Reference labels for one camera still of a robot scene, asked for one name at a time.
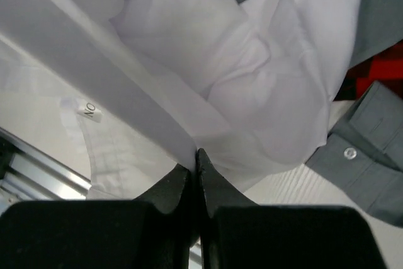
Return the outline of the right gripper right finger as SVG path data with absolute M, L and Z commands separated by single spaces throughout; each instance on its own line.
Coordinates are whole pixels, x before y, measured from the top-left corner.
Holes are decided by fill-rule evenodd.
M 196 154 L 204 268 L 385 268 L 369 225 L 337 205 L 258 205 Z

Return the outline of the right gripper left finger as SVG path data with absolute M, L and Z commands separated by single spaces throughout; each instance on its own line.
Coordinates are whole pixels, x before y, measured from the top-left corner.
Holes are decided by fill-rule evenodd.
M 191 173 L 133 200 L 19 202 L 1 215 L 2 268 L 187 268 Z

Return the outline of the white shirt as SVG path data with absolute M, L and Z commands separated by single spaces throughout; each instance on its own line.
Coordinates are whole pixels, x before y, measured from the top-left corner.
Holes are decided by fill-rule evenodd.
M 204 149 L 240 189 L 327 141 L 361 0 L 1 0 L 1 91 L 56 101 L 88 199 Z

